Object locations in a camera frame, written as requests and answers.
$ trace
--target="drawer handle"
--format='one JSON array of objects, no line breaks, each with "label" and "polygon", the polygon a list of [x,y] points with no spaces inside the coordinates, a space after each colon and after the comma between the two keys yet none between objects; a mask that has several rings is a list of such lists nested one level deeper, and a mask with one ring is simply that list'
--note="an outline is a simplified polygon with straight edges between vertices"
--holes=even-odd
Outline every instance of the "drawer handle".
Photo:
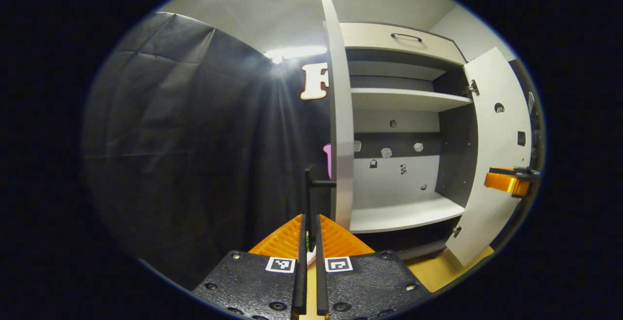
[{"label": "drawer handle", "polygon": [[392,38],[395,38],[395,37],[396,37],[396,36],[398,36],[398,35],[399,35],[399,36],[408,36],[409,38],[416,38],[416,39],[418,39],[418,42],[422,42],[422,39],[421,39],[421,38],[418,38],[417,36],[407,35],[407,34],[398,34],[397,32],[392,32],[392,33],[391,33]]}]

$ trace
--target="cabinet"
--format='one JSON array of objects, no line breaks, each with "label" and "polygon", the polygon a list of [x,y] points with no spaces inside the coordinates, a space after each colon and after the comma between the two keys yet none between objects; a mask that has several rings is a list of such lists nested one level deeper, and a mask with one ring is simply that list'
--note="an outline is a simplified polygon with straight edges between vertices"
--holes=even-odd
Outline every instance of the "cabinet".
[{"label": "cabinet", "polygon": [[[364,241],[390,231],[415,241],[419,227],[439,226],[442,240],[429,244],[469,264],[518,204],[484,186],[489,168],[530,160],[530,117],[512,68],[497,48],[467,63],[452,40],[340,22],[331,0],[322,3],[336,180],[331,218]],[[447,222],[456,219],[452,233]]]}]

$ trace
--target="drawer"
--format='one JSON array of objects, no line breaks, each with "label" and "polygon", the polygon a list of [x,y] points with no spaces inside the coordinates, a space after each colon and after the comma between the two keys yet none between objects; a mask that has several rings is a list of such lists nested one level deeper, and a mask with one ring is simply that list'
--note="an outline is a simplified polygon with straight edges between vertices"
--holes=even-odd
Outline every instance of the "drawer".
[{"label": "drawer", "polygon": [[384,50],[429,56],[464,65],[465,59],[458,47],[446,38],[413,29],[376,23],[340,23],[347,49]]}]

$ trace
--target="wooden floor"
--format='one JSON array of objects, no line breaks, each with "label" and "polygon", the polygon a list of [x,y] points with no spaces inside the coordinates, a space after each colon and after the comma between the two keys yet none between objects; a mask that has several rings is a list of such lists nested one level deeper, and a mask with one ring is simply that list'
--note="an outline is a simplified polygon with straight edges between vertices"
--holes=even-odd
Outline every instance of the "wooden floor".
[{"label": "wooden floor", "polygon": [[[436,258],[415,258],[405,261],[405,264],[424,287],[434,293],[456,280],[493,252],[494,250],[488,246],[473,262],[465,267],[459,263],[449,249],[446,249]],[[324,316],[316,315],[316,262],[313,262],[307,269],[307,314],[301,315],[299,320],[324,320],[324,318]]]}]

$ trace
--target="ceiling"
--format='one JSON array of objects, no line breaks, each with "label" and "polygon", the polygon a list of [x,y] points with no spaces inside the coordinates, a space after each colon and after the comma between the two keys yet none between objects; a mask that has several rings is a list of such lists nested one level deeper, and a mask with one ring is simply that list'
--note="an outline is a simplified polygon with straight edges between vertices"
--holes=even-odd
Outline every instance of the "ceiling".
[{"label": "ceiling", "polygon": [[[340,21],[371,21],[430,30],[452,0],[333,0]],[[325,46],[320,0],[171,0],[158,11],[189,16],[261,52]]]}]

